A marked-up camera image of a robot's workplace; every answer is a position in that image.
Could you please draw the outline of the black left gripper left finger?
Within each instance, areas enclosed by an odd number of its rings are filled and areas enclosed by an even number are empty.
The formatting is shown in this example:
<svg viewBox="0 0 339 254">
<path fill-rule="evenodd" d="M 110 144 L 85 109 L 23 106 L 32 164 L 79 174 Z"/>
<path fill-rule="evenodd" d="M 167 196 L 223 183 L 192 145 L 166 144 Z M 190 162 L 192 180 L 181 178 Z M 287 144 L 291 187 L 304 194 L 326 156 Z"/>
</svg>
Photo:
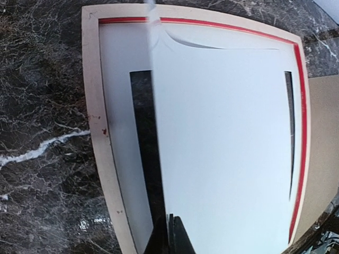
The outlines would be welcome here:
<svg viewBox="0 0 339 254">
<path fill-rule="evenodd" d="M 153 227 L 144 254 L 168 254 L 169 250 L 166 216 L 162 215 Z"/>
</svg>

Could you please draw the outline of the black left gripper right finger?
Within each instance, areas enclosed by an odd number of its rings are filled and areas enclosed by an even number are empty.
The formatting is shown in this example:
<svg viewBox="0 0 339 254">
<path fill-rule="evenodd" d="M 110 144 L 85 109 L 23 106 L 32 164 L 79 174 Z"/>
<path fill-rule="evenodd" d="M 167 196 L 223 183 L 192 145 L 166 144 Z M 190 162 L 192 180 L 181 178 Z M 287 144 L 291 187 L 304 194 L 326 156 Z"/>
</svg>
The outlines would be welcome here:
<svg viewBox="0 0 339 254">
<path fill-rule="evenodd" d="M 181 218 L 173 215 L 171 215 L 171 253 L 195 254 Z"/>
</svg>

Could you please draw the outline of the clear acrylic sheet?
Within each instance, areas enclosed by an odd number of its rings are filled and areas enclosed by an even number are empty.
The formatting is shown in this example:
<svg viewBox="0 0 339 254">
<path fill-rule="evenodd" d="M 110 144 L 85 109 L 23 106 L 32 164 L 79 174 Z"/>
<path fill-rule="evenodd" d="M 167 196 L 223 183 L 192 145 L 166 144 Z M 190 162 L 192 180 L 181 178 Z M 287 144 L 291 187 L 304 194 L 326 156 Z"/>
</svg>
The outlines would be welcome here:
<svg viewBox="0 0 339 254">
<path fill-rule="evenodd" d="M 183 85 L 158 130 L 151 71 L 130 79 L 153 221 L 169 207 L 209 207 L 246 230 L 286 236 L 293 103 L 285 84 L 262 76 L 247 87 Z"/>
</svg>

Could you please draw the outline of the dark flower photo print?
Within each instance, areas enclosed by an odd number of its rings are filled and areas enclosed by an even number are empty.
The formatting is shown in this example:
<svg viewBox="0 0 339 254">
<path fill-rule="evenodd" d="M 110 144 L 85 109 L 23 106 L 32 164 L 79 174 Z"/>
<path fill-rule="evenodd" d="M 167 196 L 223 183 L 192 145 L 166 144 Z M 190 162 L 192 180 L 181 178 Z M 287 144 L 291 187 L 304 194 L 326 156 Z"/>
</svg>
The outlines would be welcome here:
<svg viewBox="0 0 339 254">
<path fill-rule="evenodd" d="M 147 7 L 171 253 L 282 253 L 291 137 L 280 51 L 191 45 Z"/>
</svg>

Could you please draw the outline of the brown cardboard backing board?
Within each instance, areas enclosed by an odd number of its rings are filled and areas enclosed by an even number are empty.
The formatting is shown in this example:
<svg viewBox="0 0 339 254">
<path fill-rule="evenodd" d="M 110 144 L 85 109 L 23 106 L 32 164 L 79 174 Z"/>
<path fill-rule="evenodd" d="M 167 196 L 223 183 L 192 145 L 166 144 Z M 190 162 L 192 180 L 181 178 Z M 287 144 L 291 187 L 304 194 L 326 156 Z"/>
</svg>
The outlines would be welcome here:
<svg viewBox="0 0 339 254">
<path fill-rule="evenodd" d="M 338 191 L 338 75 L 311 78 L 309 88 L 310 161 L 294 242 L 325 212 Z"/>
</svg>

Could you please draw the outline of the white photo mat board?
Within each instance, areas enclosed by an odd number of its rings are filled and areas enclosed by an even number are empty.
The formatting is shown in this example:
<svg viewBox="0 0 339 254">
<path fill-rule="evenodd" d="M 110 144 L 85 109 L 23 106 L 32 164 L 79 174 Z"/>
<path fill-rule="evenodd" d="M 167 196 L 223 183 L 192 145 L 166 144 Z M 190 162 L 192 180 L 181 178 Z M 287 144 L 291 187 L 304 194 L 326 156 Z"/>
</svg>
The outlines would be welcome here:
<svg viewBox="0 0 339 254">
<path fill-rule="evenodd" d="M 278 49 L 284 71 L 288 100 L 293 103 L 290 134 L 293 156 L 290 171 L 290 220 L 295 197 L 294 163 L 300 160 L 300 97 L 297 65 L 292 45 L 274 39 L 206 26 L 167 24 L 165 30 L 191 45 L 223 49 Z M 142 167 L 133 108 L 130 73 L 152 72 L 147 24 L 109 24 L 100 28 L 101 60 L 110 136 L 124 204 L 137 250 L 144 253 L 156 221 L 151 216 L 145 174 Z"/>
</svg>

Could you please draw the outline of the red wooden picture frame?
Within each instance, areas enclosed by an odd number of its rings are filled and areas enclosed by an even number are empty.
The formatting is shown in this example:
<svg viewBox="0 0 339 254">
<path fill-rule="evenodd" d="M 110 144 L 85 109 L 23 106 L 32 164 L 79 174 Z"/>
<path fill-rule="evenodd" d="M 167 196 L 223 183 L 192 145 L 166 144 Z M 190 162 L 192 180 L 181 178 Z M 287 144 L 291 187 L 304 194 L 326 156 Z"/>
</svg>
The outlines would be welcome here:
<svg viewBox="0 0 339 254">
<path fill-rule="evenodd" d="M 83 78 L 88 121 L 104 197 L 118 243 L 123 253 L 140 252 L 137 250 L 129 216 L 124 204 L 110 136 L 108 106 L 106 104 L 101 60 L 100 28 L 103 25 L 109 24 L 147 24 L 147 38 L 150 42 L 147 2 L 145 1 L 142 4 L 91 5 L 85 6 L 82 9 Z M 300 160 L 293 164 L 295 171 L 292 176 L 296 186 L 287 248 L 290 247 L 296 236 L 296 227 L 299 223 L 300 211 L 305 197 L 310 153 L 309 86 L 305 55 L 300 37 L 282 29 L 236 15 L 176 5 L 156 4 L 156 8 L 163 25 L 186 24 L 226 29 L 258 35 L 292 45 L 299 81 L 298 96 L 301 100 L 301 136 L 293 139 L 300 142 Z"/>
</svg>

